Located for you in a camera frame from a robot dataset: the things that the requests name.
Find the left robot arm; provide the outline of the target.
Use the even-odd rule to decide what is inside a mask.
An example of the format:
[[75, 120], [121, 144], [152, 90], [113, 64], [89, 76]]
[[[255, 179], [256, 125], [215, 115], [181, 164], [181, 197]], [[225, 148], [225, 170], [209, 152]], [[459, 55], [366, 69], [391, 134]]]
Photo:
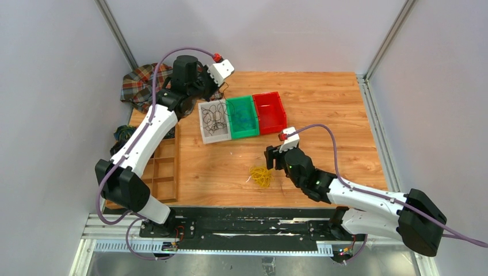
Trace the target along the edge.
[[170, 218], [171, 209], [151, 195], [142, 175], [165, 135], [192, 113], [197, 100], [209, 101], [234, 73], [229, 60], [215, 56], [214, 61], [204, 66], [194, 56], [178, 56], [172, 75], [156, 93], [143, 122], [110, 160], [101, 159], [95, 167], [97, 198], [114, 202], [153, 222], [154, 230], [162, 237], [175, 233], [176, 222]]

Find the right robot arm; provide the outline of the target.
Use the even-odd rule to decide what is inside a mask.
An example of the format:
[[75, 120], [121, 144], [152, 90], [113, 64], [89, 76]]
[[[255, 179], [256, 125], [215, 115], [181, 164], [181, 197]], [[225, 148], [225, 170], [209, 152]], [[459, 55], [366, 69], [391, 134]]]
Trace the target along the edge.
[[316, 168], [299, 148], [280, 151], [268, 146], [264, 156], [268, 169], [283, 170], [309, 199], [337, 205], [329, 221], [335, 239], [381, 236], [398, 240], [418, 254], [437, 255], [447, 218], [423, 191], [392, 193], [342, 181]]

